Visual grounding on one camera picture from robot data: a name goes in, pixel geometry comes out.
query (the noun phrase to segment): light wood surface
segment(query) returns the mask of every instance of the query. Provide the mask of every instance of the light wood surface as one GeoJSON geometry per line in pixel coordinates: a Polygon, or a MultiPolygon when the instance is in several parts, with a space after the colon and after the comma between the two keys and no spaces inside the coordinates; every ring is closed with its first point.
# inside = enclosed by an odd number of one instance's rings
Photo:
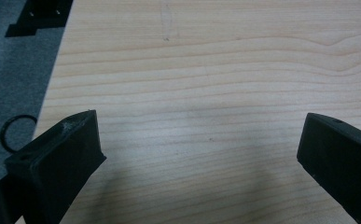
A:
{"type": "Polygon", "coordinates": [[[361,1],[75,0],[36,135],[88,109],[62,223],[355,223],[296,153],[308,112],[361,129],[361,1]]]}

